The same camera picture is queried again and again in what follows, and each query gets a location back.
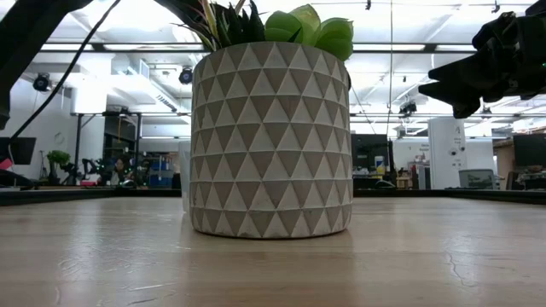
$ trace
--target table surface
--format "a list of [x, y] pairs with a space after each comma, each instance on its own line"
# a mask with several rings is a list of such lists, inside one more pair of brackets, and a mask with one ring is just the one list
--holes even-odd
[[0, 207], [0, 306], [544, 306], [546, 207], [356, 199], [308, 240], [201, 235], [180, 199]]

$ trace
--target potted plant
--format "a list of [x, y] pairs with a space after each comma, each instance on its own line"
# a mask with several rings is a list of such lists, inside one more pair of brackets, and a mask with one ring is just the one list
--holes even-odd
[[47, 158], [49, 161], [49, 184], [58, 185], [60, 179], [57, 177], [57, 166], [67, 165], [70, 162], [70, 154], [61, 150], [52, 150], [48, 152]]
[[193, 82], [192, 224], [249, 238], [342, 231], [352, 203], [352, 23], [321, 22], [305, 5], [263, 24], [244, 2], [169, 8], [212, 52]]

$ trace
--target ceramic planter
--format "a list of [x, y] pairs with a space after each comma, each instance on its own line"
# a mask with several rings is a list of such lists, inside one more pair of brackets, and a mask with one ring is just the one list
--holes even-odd
[[296, 43], [216, 51], [195, 69], [190, 210], [202, 233], [305, 238], [351, 220], [348, 75]]

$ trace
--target white ceiling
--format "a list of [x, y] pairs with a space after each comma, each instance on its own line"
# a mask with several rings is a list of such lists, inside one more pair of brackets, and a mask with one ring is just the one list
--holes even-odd
[[[100, 18], [113, 0], [94, 1], [85, 9], [68, 15], [50, 42], [79, 42]], [[265, 20], [275, 10], [289, 11], [304, 0], [256, 0]], [[498, 0], [499, 12], [492, 14], [494, 0], [393, 0], [392, 41], [394, 43], [470, 43], [483, 24], [496, 19], [502, 12], [515, 11], [523, 14], [535, 1]], [[0, 17], [13, 0], [0, 0]], [[344, 17], [354, 20], [355, 43], [391, 42], [391, 1], [372, 0], [371, 10], [366, 10], [366, 1], [314, 0], [314, 8], [323, 20]], [[173, 26], [177, 18], [153, 0], [123, 0], [108, 18], [105, 26], [94, 37], [97, 42], [107, 43], [184, 43], [197, 42], [195, 35]], [[415, 98], [414, 89], [426, 81], [427, 72], [467, 55], [404, 55], [392, 57], [385, 54], [355, 54], [346, 62], [351, 74], [354, 91], [351, 93], [351, 110], [368, 113], [386, 113], [389, 97], [392, 111], [406, 101], [403, 93]], [[202, 55], [189, 54], [131, 54], [133, 61], [140, 59], [152, 68], [151, 74], [157, 83], [172, 97], [191, 97], [191, 87], [177, 81], [183, 66], [194, 66]], [[393, 70], [392, 92], [389, 72]], [[494, 113], [520, 112], [533, 106], [541, 106], [541, 98], [520, 103], [513, 101], [503, 107], [493, 108]], [[428, 100], [418, 106], [419, 113], [450, 113], [450, 107], [440, 101]]]

